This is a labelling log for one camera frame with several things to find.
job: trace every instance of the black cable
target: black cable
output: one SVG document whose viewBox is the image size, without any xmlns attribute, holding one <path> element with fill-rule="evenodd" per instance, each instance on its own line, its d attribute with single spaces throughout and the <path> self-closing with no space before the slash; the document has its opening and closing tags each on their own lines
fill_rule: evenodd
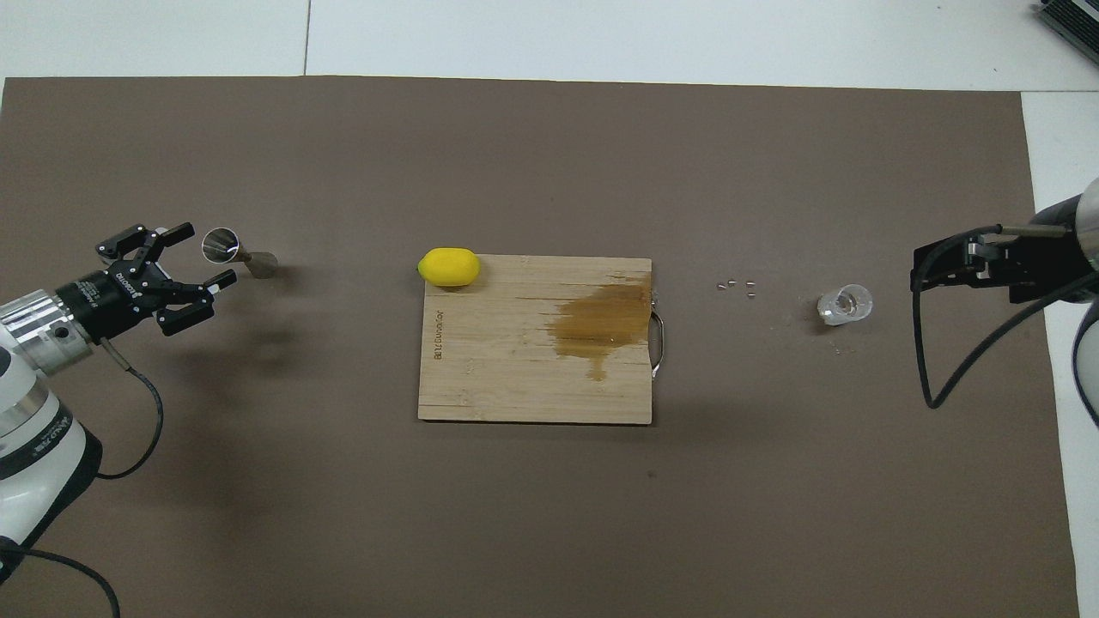
<svg viewBox="0 0 1099 618">
<path fill-rule="evenodd" d="M 111 604 L 111 616 L 113 618 L 119 618 L 122 615 L 121 609 L 119 609 L 119 597 L 114 594 L 114 588 L 111 587 L 111 584 L 107 582 L 106 577 L 97 573 L 90 566 L 87 566 L 80 562 L 73 560 L 71 558 L 66 558 L 60 554 L 44 552 L 40 550 L 32 550 L 27 548 L 21 548 L 14 544 L 0 545 L 0 555 L 3 555 L 5 553 L 15 553 L 22 555 L 30 555 L 34 558 L 41 558 L 43 560 L 48 560 L 51 562 L 56 562 L 59 564 L 64 564 L 65 566 L 70 566 L 73 569 L 76 569 L 80 573 L 84 573 L 85 575 L 91 577 L 97 584 L 99 584 L 100 588 L 103 588 L 103 594 L 107 595 L 107 600 Z"/>
<path fill-rule="evenodd" d="M 980 234 L 997 234 L 1000 233 L 1002 228 L 1000 225 L 990 225 L 987 228 L 977 228 L 968 232 L 963 232 L 951 236 L 950 239 L 943 241 L 935 249 L 933 249 L 928 256 L 923 260 L 920 266 L 917 268 L 915 273 L 912 275 L 912 333 L 915 339 L 915 364 L 920 372 L 920 388 L 923 389 L 923 400 L 926 402 L 928 407 L 931 409 L 939 408 L 946 401 L 946 397 L 950 396 L 954 387 L 957 386 L 962 377 L 969 371 L 969 367 L 977 362 L 980 356 L 988 351 L 997 341 L 1000 340 L 1004 334 L 1007 334 L 1011 329 L 1018 327 L 1023 320 L 1030 318 L 1034 313 L 1037 313 L 1042 309 L 1045 309 L 1050 305 L 1062 300 L 1076 291 L 1079 291 L 1086 287 L 1099 283 L 1099 272 L 1089 273 L 1078 279 L 1066 284 L 1050 294 L 1046 294 L 1042 298 L 1039 298 L 1031 305 L 1028 305 L 1023 310 L 1019 311 L 1006 322 L 999 325 L 996 330 L 988 334 L 976 347 L 966 355 L 962 364 L 958 365 L 951 377 L 946 380 L 942 390 L 939 395 L 932 397 L 931 385 L 928 379 L 928 366 L 923 353 L 923 324 L 920 318 L 920 293 L 922 291 L 922 283 L 926 278 L 928 273 L 931 271 L 931 266 L 936 260 L 939 260 L 943 254 L 945 254 L 951 249 L 963 244 L 966 240 L 972 239 Z"/>
<path fill-rule="evenodd" d="M 126 373 L 140 379 L 142 384 L 144 384 L 148 388 L 148 391 L 153 394 L 153 400 L 156 401 L 156 431 L 153 433 L 153 441 L 149 442 L 148 449 L 145 449 L 145 454 L 142 455 L 140 460 L 137 460 L 137 463 L 118 474 L 107 474 L 102 472 L 97 472 L 96 478 L 106 478 L 108 481 L 113 481 L 115 478 L 122 478 L 123 476 L 129 476 L 138 467 L 144 465 L 145 461 L 148 460 L 149 455 L 152 455 L 153 451 L 156 449 L 156 443 L 160 441 L 160 430 L 164 429 L 164 401 L 160 400 L 160 394 L 157 393 L 156 387 L 153 386 L 153 383 L 149 382 L 147 377 L 137 373 L 137 371 L 135 371 L 133 367 L 126 367 Z"/>
</svg>

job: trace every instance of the wooden cutting board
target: wooden cutting board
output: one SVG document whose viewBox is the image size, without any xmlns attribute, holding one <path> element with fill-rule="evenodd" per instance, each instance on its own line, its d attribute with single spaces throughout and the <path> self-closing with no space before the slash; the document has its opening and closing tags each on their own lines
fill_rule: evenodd
<svg viewBox="0 0 1099 618">
<path fill-rule="evenodd" d="M 423 297 L 423 420 L 648 424 L 646 258 L 478 255 Z"/>
</svg>

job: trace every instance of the metal device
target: metal device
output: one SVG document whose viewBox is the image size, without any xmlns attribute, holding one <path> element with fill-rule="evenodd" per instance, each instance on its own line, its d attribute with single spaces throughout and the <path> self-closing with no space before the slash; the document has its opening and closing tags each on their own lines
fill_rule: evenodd
<svg viewBox="0 0 1099 618">
<path fill-rule="evenodd" d="M 1091 302 L 1076 334 L 1073 369 L 1084 405 L 1099 427 L 1099 179 L 1023 225 L 989 225 L 924 245 L 912 254 L 912 325 L 924 400 L 941 406 L 986 350 L 1023 320 L 1058 301 Z M 939 395 L 928 386 L 921 293 L 941 286 L 1007 287 L 1008 300 L 1030 302 L 963 361 Z"/>
<path fill-rule="evenodd" d="M 1099 64 L 1099 1 L 1042 0 L 1035 9 L 1039 19 Z"/>
<path fill-rule="evenodd" d="M 656 295 L 654 293 L 652 300 L 648 301 L 648 321 L 650 324 L 656 324 L 656 341 L 660 344 L 660 351 L 656 355 L 656 360 L 650 358 L 653 365 L 653 379 L 656 379 L 656 374 L 660 372 L 660 363 L 664 362 L 664 320 L 660 318 L 659 313 L 656 312 Z"/>
<path fill-rule="evenodd" d="M 184 284 L 158 262 L 165 249 L 192 235 L 190 223 L 134 225 L 96 245 L 106 269 L 0 307 L 0 583 L 92 479 L 124 475 L 99 472 L 102 445 L 44 378 L 90 355 L 96 344 L 119 358 L 110 339 L 146 318 L 173 335 L 213 317 L 214 295 L 236 274 Z M 159 410 L 155 388 L 127 371 L 149 386 Z"/>
<path fill-rule="evenodd" d="M 257 279 L 269 279 L 278 269 L 275 254 L 266 251 L 244 251 L 240 236 L 229 228 L 214 228 L 202 239 L 202 256 L 211 264 L 240 262 Z"/>
</svg>

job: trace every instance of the brown table mat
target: brown table mat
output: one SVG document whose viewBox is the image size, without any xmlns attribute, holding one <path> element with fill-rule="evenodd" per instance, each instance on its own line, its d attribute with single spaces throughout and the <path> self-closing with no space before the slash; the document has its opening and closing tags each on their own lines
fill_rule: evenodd
<svg viewBox="0 0 1099 618">
<path fill-rule="evenodd" d="M 119 349 L 159 450 L 42 538 L 130 616 L 1075 616 L 1043 324 L 939 411 L 911 250 L 1032 212 L 1018 93 L 392 78 L 9 79 L 0 298 L 142 222 L 285 265 Z M 653 260 L 653 427 L 417 420 L 433 246 Z M 198 240 L 173 276 L 217 268 Z M 719 291 L 728 277 L 757 297 Z M 825 329 L 861 283 L 869 319 Z M 926 296 L 932 374 L 1014 308 Z M 52 379 L 129 465 L 152 431 L 106 354 Z M 4 616 L 104 616 L 25 563 Z"/>
</svg>

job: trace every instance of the metal handle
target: metal handle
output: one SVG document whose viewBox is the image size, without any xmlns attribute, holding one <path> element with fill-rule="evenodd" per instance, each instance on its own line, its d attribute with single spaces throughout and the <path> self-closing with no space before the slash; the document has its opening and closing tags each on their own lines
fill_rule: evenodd
<svg viewBox="0 0 1099 618">
<path fill-rule="evenodd" d="M 656 379 L 656 372 L 660 371 L 660 363 L 664 362 L 664 320 L 656 313 L 656 309 L 653 309 L 648 319 L 650 321 L 656 321 L 656 338 L 660 342 L 660 354 L 656 357 L 656 362 L 653 363 L 653 379 Z"/>
</svg>

